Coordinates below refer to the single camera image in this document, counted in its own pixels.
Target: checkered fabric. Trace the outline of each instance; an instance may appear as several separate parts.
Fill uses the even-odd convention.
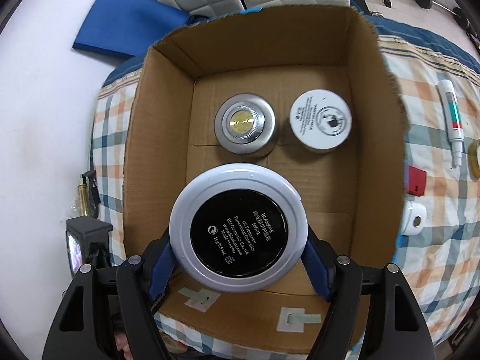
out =
[[[465,133],[465,148],[480,138],[480,76],[431,49],[392,35],[381,35],[379,47],[398,81],[410,122],[406,162],[427,171],[422,197],[428,219],[419,235],[397,239],[394,261],[401,267],[420,304],[432,340],[445,340],[460,324],[479,291],[480,183],[471,178],[467,159],[452,168],[445,117],[436,90],[442,79],[453,82]],[[93,165],[101,205],[99,219],[111,222],[111,255],[115,264],[125,256],[122,188],[125,142],[131,106],[141,69],[109,81],[100,91],[93,129]],[[218,340],[167,318],[155,316],[172,338],[204,353],[228,359],[304,359],[305,355],[248,349]],[[351,356],[358,356],[359,346]]]

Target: yellow round object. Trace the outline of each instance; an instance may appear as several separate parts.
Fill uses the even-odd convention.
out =
[[[473,176],[480,179],[480,139],[473,142],[469,147],[469,165]]]
[[[230,118],[230,127],[237,134],[245,134],[254,126],[254,116],[250,111],[240,110]]]

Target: cardboard box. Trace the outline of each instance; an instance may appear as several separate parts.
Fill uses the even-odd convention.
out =
[[[349,104],[348,140],[314,154],[293,136],[289,110],[311,89],[338,93]],[[220,105],[240,92],[267,99],[280,139],[265,158],[232,154],[214,135]],[[181,28],[151,47],[136,91],[127,140],[124,179],[125,247],[141,254],[169,223],[183,187],[220,164],[255,161],[289,180],[302,197],[311,227],[339,254],[383,267],[395,252],[403,200],[407,118],[368,21],[353,9],[284,6],[232,15]],[[205,313],[177,293],[201,284],[182,274],[161,312],[194,329],[235,344],[308,353],[321,327],[277,332],[281,307],[321,314],[302,264],[262,291],[222,293]],[[361,335],[368,299],[362,301],[353,341]]]

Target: white round compact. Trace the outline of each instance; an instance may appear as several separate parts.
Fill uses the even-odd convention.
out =
[[[301,197],[279,174],[250,163],[192,180],[170,215],[173,252],[194,279],[226,292],[260,290],[300,259],[308,235]]]
[[[352,115],[339,95],[325,89],[314,89],[303,93],[293,103],[290,126],[307,149],[329,152],[349,136]]]

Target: silver round container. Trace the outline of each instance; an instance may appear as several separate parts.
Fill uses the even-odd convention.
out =
[[[218,142],[235,154],[261,157],[277,142],[273,109],[253,93],[239,93],[225,101],[215,116],[214,129]]]

